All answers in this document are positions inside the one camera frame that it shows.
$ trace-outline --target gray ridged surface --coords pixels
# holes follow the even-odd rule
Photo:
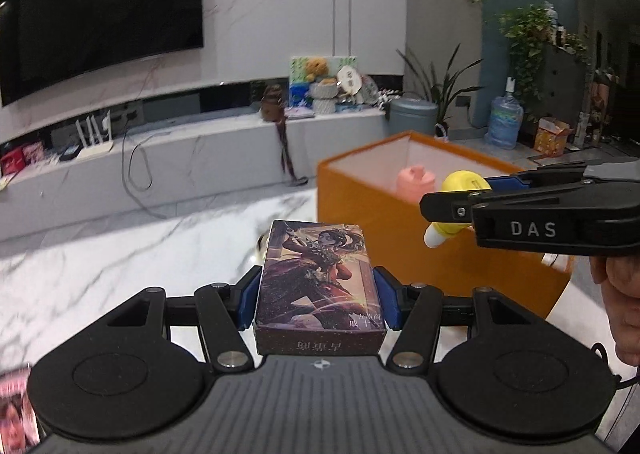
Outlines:
[[[268,357],[249,374],[220,378],[187,420],[156,436],[111,446],[53,436],[37,454],[586,454],[595,437],[555,446],[503,444],[449,416],[428,384],[373,357]]]

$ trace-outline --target pink bottle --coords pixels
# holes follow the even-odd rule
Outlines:
[[[436,175],[425,171],[421,165],[414,165],[398,173],[396,194],[409,203],[420,203],[428,192],[434,192]]]

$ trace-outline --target human hand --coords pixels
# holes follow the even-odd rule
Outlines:
[[[591,257],[591,275],[602,290],[616,355],[640,366],[640,254]]]

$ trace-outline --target black circular disc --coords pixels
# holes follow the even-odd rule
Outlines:
[[[54,432],[89,440],[144,436],[178,420],[202,394],[202,368],[180,346],[162,338],[105,342],[94,351],[66,342],[33,367],[29,396]]]
[[[497,327],[460,344],[438,369],[453,409],[485,430],[553,440],[593,427],[615,393],[607,365],[544,326]]]

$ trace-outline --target illustrated box cover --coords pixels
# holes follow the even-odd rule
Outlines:
[[[255,314],[258,353],[375,355],[384,337],[362,230],[274,221]]]
[[[30,367],[0,374],[0,452],[22,454],[40,442],[36,415],[27,396]]]

